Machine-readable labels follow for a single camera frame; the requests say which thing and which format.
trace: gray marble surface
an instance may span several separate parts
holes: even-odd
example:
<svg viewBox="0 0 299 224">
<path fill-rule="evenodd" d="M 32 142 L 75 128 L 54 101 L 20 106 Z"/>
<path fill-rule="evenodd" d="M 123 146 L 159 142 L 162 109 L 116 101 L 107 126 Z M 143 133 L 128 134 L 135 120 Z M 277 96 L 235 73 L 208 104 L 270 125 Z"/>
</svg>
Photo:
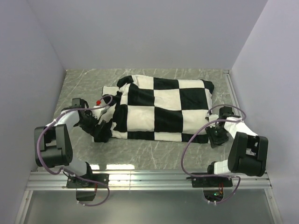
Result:
<svg viewBox="0 0 299 224">
<path fill-rule="evenodd" d="M 66 78 L 57 103 L 54 117 L 64 107 L 71 105 L 72 98 L 83 98 L 92 107 L 100 99 L 102 87 L 116 86 L 117 81 L 127 75 L 146 75 L 172 79 L 204 79 L 215 85 L 213 105 L 232 104 L 228 86 L 222 70 L 199 69 L 103 69 L 67 70 Z M 70 133 L 74 154 L 100 169 L 127 168 L 130 164 L 138 170 L 180 169 L 183 142 L 148 140 L 121 140 L 111 138 L 107 143 L 94 143 L 90 135 L 79 127 Z M 217 148 L 209 144 L 192 143 L 185 156 L 188 169 L 207 168 L 213 161 L 228 157 L 232 140 Z"/>
</svg>

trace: black mounting bracket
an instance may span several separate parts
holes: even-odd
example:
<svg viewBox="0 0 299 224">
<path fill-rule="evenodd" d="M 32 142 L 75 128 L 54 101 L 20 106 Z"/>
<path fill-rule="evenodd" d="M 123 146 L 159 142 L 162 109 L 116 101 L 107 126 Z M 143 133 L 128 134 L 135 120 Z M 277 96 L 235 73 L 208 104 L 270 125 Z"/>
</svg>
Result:
<svg viewBox="0 0 299 224">
<path fill-rule="evenodd" d="M 73 108 L 89 108 L 89 105 L 84 99 L 73 98 L 71 106 L 64 108 L 63 110 Z M 108 125 L 104 120 L 98 124 L 99 120 L 93 116 L 91 110 L 78 111 L 78 113 L 79 122 L 74 126 L 79 126 L 83 131 L 90 134 L 93 137 L 94 142 L 108 142 L 109 138 L 112 136 L 110 131 L 111 125 Z"/>
<path fill-rule="evenodd" d="M 207 173 L 192 173 L 194 175 L 206 175 Z M 232 187 L 233 182 L 231 179 L 222 176 L 212 177 L 187 177 L 191 179 L 193 188 L 217 188 L 219 184 L 223 183 L 223 187 Z"/>
<path fill-rule="evenodd" d="M 98 181 L 100 183 L 104 183 L 105 185 L 108 185 L 109 183 L 109 174 L 92 174 L 91 180 L 93 181 Z M 90 182 L 85 182 L 80 179 L 77 179 L 76 177 L 69 176 L 67 183 L 66 183 L 66 188 L 88 188 L 88 189 L 93 189 L 91 191 L 81 191 L 81 190 L 76 190 L 76 199 L 77 201 L 80 202 L 91 202 L 95 198 L 96 194 L 96 189 L 98 188 L 105 188 L 103 185 L 95 184 L 95 183 L 90 183 Z"/>
<path fill-rule="evenodd" d="M 226 119 L 227 117 L 239 118 L 240 116 L 234 115 L 232 107 L 223 106 L 219 109 L 218 119 Z M 224 124 L 225 122 L 219 122 L 215 127 L 206 127 L 206 134 L 209 137 L 212 148 L 221 146 L 228 141 L 228 132 L 224 129 Z"/>
</svg>

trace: cable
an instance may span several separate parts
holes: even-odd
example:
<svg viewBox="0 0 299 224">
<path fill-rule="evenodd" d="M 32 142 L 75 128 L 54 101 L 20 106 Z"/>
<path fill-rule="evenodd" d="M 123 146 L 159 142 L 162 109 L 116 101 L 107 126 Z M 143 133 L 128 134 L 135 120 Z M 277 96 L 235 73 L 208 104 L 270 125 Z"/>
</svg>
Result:
<svg viewBox="0 0 299 224">
<path fill-rule="evenodd" d="M 86 100 L 84 100 L 84 104 L 85 104 L 86 108 L 89 108 L 88 102 Z"/>
<path fill-rule="evenodd" d="M 63 171 L 63 174 L 67 177 L 67 178 L 69 178 L 70 176 L 69 175 L 67 175 L 64 171 Z"/>
<path fill-rule="evenodd" d="M 210 110 L 207 111 L 207 113 L 210 113 L 213 109 L 215 109 L 216 107 L 219 107 L 219 106 L 230 106 L 230 107 L 233 107 L 233 108 L 239 110 L 243 114 L 242 120 L 245 120 L 247 118 L 246 113 L 242 109 L 240 109 L 239 107 L 236 107 L 234 105 L 230 105 L 230 104 L 219 104 L 219 105 L 213 106 Z"/>
<path fill-rule="evenodd" d="M 55 125 L 55 124 L 56 124 L 56 123 L 57 123 L 57 122 L 58 122 L 64 115 L 66 115 L 67 113 L 72 112 L 72 111 L 97 110 L 97 109 L 100 109 L 100 108 L 104 108 L 104 107 L 108 106 L 108 105 L 112 102 L 112 100 L 113 100 L 113 98 L 112 98 L 111 95 L 105 95 L 105 96 L 103 96 L 100 100 L 102 100 L 102 99 L 104 99 L 104 98 L 106 98 L 106 97 L 110 97 L 110 101 L 109 101 L 107 104 L 103 105 L 103 106 L 99 106 L 99 107 L 95 107 L 95 108 L 74 108 L 74 109 L 70 109 L 70 110 L 63 111 L 63 112 L 62 112 L 56 119 L 54 119 L 54 120 L 53 120 L 53 121 L 52 121 L 52 122 L 51 122 L 51 123 L 50 123 L 50 124 L 43 130 L 43 131 L 42 131 L 42 133 L 41 133 L 40 136 L 38 137 L 38 139 L 37 139 L 37 143 L 36 143 L 36 151 L 37 151 L 38 159 L 39 159 L 41 165 L 42 165 L 42 166 L 45 168 L 45 170 L 47 170 L 50 174 L 52 174 L 52 175 L 58 175 L 58 174 L 60 174 L 60 172 L 61 172 L 62 170 L 64 170 L 65 172 L 67 172 L 67 173 L 69 173 L 69 174 L 71 174 L 71 175 L 75 175 L 75 177 L 78 178 L 78 179 L 80 179 L 80 180 L 83 180 L 83 181 L 86 181 L 86 182 L 90 182 L 90 183 L 99 184 L 99 185 L 102 185 L 102 186 L 104 186 L 105 188 L 107 188 L 107 190 L 108 190 L 107 196 L 106 196 L 106 198 L 105 198 L 102 202 L 97 203 L 97 204 L 85 204 L 85 203 L 79 202 L 80 204 L 82 204 L 82 205 L 84 205 L 84 206 L 87 206 L 87 207 L 93 207 L 93 206 L 97 206 L 97 205 L 103 204 L 103 203 L 109 198 L 109 195 L 110 195 L 110 189 L 109 189 L 109 187 L 108 187 L 106 184 L 104 184 L 104 183 L 101 183 L 101 182 L 98 182 L 98 181 L 93 181 L 93 180 L 88 180 L 88 179 L 82 178 L 82 177 L 80 177 L 79 175 L 76 175 L 76 174 L 74 174 L 73 172 L 71 172 L 71 171 L 69 171 L 69 170 L 67 170 L 66 168 L 63 168 L 63 167 L 59 168 L 59 170 L 58 170 L 57 172 L 54 172 L 54 171 L 50 170 L 50 168 L 47 167 L 46 163 L 44 162 L 44 160 L 43 160 L 43 158 L 42 158 L 40 145 L 41 145 L 41 140 L 42 140 L 42 137 L 44 136 L 44 134 L 45 134 L 51 127 L 53 127 L 53 126 L 54 126 L 54 125 Z"/>
<path fill-rule="evenodd" d="M 182 153 L 182 157 L 181 157 L 181 168 L 182 168 L 182 170 L 183 170 L 183 172 L 185 173 L 185 174 L 187 174 L 187 175 L 189 175 L 189 176 L 191 176 L 191 177 L 218 177 L 218 176 L 222 176 L 222 177 L 226 177 L 226 178 L 229 178 L 229 179 L 231 179 L 231 178 L 238 178 L 239 179 L 239 181 L 238 181 L 238 183 L 237 183 L 237 185 L 236 185 L 236 187 L 235 187 L 235 189 L 233 190 L 233 192 L 227 197 L 227 198 L 225 198 L 224 200 L 222 200 L 222 201 L 220 201 L 220 202 L 215 202 L 215 204 L 220 204 L 220 203 L 223 203 L 223 202 L 225 202 L 225 201 L 227 201 L 228 199 L 230 199 L 235 193 L 236 193 L 236 191 L 237 191 L 237 189 L 238 189 L 238 187 L 239 187 L 239 185 L 240 185 L 240 182 L 241 182 L 241 177 L 239 177 L 239 176 L 229 176 L 229 175 L 216 175 L 216 174 L 206 174 L 206 175 L 194 175 L 194 174 L 191 174 L 191 173 L 189 173 L 186 169 L 185 169 L 185 167 L 184 167 L 184 157 L 185 157 L 185 154 L 186 154 L 186 151 L 187 151 L 187 149 L 188 149 L 188 147 L 189 147 L 189 145 L 191 144 L 191 142 L 194 140 L 194 138 L 202 131 L 202 130 L 204 130 L 206 127 L 208 127 L 208 126 L 210 126 L 211 124 L 213 124 L 213 123 L 216 123 L 216 122 L 231 122 L 231 123 L 239 123 L 239 122 L 241 122 L 242 120 L 245 120 L 246 119 L 246 113 L 243 111 L 243 110 L 241 110 L 240 108 L 238 108 L 238 107 L 236 107 L 236 106 L 233 106 L 233 105 L 228 105 L 228 104 L 221 104 L 221 105 L 217 105 L 217 106 L 214 106 L 214 107 L 212 107 L 209 111 L 208 111 L 208 113 L 212 110 L 212 109 L 214 109 L 214 108 L 216 108 L 216 107 L 218 107 L 218 106 L 230 106 L 230 107 L 233 107 L 233 108 L 235 108 L 235 109 L 237 109 L 237 110 L 239 110 L 239 111 L 241 111 L 242 112 L 242 114 L 243 114 L 243 118 L 241 118 L 241 119 L 239 119 L 239 120 L 226 120 L 226 119 L 218 119 L 218 120 L 213 120 L 213 121 L 210 121 L 210 122 L 208 122 L 207 124 L 205 124 L 205 125 L 203 125 L 191 138 L 190 138 L 190 140 L 187 142 L 187 145 L 185 146 L 185 148 L 184 148 L 184 150 L 183 150 L 183 153 Z"/>
</svg>

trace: white wall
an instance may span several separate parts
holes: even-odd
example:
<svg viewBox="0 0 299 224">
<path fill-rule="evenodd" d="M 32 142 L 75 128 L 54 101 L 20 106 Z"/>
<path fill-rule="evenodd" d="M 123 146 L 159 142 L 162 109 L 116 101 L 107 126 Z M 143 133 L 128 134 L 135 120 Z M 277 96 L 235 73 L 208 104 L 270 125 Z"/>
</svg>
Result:
<svg viewBox="0 0 299 224">
<path fill-rule="evenodd" d="M 33 130 L 49 122 L 64 69 L 25 0 L 0 1 L 0 223 L 14 222 L 30 170 Z"/>
<path fill-rule="evenodd" d="M 267 170 L 286 224 L 299 223 L 299 1 L 269 0 L 233 69 L 252 130 L 269 138 Z"/>
<path fill-rule="evenodd" d="M 267 0 L 28 2 L 66 69 L 224 69 Z"/>
</svg>

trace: checkered cloth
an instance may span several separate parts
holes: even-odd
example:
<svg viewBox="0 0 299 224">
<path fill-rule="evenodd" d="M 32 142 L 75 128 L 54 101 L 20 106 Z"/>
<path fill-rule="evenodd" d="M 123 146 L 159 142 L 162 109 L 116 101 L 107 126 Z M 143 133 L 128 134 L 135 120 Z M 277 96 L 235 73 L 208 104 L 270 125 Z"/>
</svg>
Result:
<svg viewBox="0 0 299 224">
<path fill-rule="evenodd" d="M 104 86 L 102 95 L 113 95 L 113 106 L 100 122 L 107 122 L 115 138 L 189 141 L 207 123 L 213 90 L 213 83 L 204 80 L 126 76 L 117 87 Z M 206 132 L 193 142 L 208 143 Z"/>
</svg>

